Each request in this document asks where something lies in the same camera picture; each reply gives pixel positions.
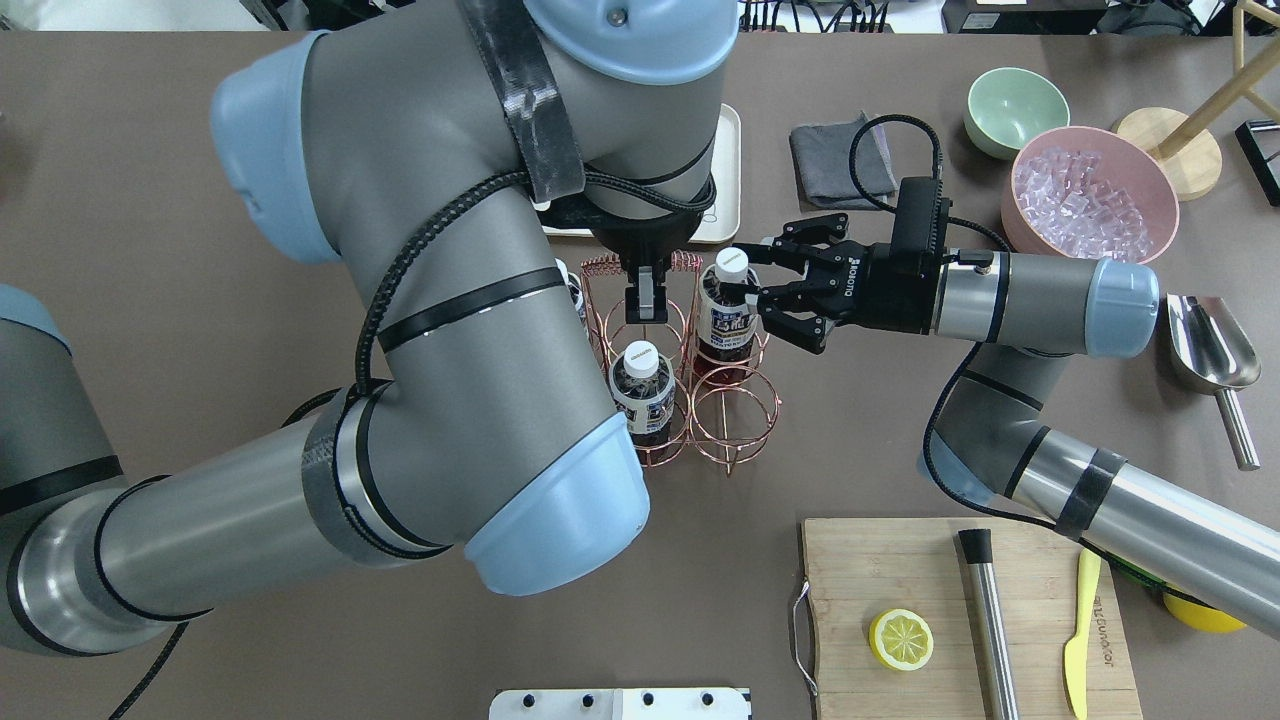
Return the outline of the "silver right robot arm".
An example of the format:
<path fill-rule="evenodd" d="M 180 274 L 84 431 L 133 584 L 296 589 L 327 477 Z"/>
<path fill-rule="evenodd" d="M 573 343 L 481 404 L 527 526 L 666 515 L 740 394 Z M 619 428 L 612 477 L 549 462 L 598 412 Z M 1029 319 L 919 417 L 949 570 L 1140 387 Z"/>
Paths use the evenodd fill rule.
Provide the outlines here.
<path fill-rule="evenodd" d="M 846 325 L 964 340 L 918 451 L 922 474 L 969 509 L 1044 528 L 1149 585 L 1277 634 L 1277 532 L 1143 468 L 1129 439 L 1153 439 L 1121 398 L 1070 398 L 1087 364 L 1146 354 L 1158 284 L 1142 265 L 955 249 L 961 222 L 900 209 L 892 234 L 863 243 L 840 217 L 792 223 L 746 243 L 754 266 L 795 274 L 748 284 L 765 328 L 818 354 Z"/>

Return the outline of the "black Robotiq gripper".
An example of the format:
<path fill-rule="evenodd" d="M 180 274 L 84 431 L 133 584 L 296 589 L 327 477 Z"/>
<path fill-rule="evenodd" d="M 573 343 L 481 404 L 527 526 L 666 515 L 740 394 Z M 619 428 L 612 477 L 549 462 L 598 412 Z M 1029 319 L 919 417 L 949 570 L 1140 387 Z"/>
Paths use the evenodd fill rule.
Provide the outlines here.
<path fill-rule="evenodd" d="M 753 265 L 781 266 L 797 273 L 806 287 L 829 288 L 849 274 L 847 231 L 849 214 L 833 213 L 788 222 L 777 236 L 735 242 L 733 249 Z M 768 333 L 814 355 L 826 351 L 827 337 L 838 325 L 929 334 L 942 265 L 936 252 L 895 255 L 888 245 L 870 245 L 858 268 L 852 305 L 844 295 L 760 295 L 758 315 Z"/>

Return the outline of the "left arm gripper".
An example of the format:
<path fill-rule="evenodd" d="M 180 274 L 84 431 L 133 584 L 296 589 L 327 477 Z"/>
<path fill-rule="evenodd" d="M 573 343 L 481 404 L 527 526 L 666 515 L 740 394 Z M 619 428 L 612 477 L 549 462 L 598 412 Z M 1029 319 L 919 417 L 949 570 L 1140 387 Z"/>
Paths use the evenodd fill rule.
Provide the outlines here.
<path fill-rule="evenodd" d="M 666 324 L 669 320 L 666 292 L 669 255 L 690 241 L 713 202 L 708 196 L 698 199 L 690 210 L 660 209 L 657 217 L 637 219 L 585 199 L 585 208 L 591 211 L 588 220 L 591 234 L 622 259 L 628 282 L 623 293 L 627 324 Z"/>

